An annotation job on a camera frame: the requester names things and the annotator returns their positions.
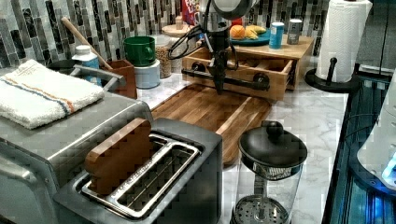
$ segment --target paper towel holder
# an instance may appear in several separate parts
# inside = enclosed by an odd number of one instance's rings
[[[322,79],[317,77],[316,72],[317,69],[309,70],[305,75],[305,82],[321,91],[329,91],[336,93],[350,93],[356,91],[360,85],[361,80],[358,76],[355,76],[357,67],[355,66],[355,70],[353,72],[351,79],[348,82],[332,82],[332,74],[334,72],[335,64],[337,63],[337,59],[335,57],[330,59],[330,67],[329,73],[326,79]]]

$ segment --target blue plate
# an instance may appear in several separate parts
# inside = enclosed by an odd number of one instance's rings
[[[270,35],[271,32],[267,31],[264,34],[260,34],[258,39],[242,39],[242,40],[234,40],[231,39],[231,43],[234,45],[240,45],[240,46],[262,46],[262,45],[267,45],[270,43]]]

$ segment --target tile backsplash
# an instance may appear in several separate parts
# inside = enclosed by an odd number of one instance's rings
[[[283,21],[287,28],[289,19],[302,19],[302,35],[315,38],[317,55],[328,6],[328,0],[260,0],[243,22],[269,27],[271,21]],[[160,34],[181,14],[181,1],[1,0],[0,8],[0,66],[10,67],[25,59],[43,64],[70,59],[80,42],[65,28],[62,17],[106,60],[122,59],[124,38]]]

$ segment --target french press lid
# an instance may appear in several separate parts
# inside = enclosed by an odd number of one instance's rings
[[[244,132],[239,139],[242,162],[252,169],[254,163],[269,168],[292,168],[301,165],[308,154],[303,141],[283,130],[277,121],[263,121],[262,126]]]

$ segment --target white towel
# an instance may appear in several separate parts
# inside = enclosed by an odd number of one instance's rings
[[[103,98],[102,88],[29,60],[0,77],[0,115],[33,129]]]

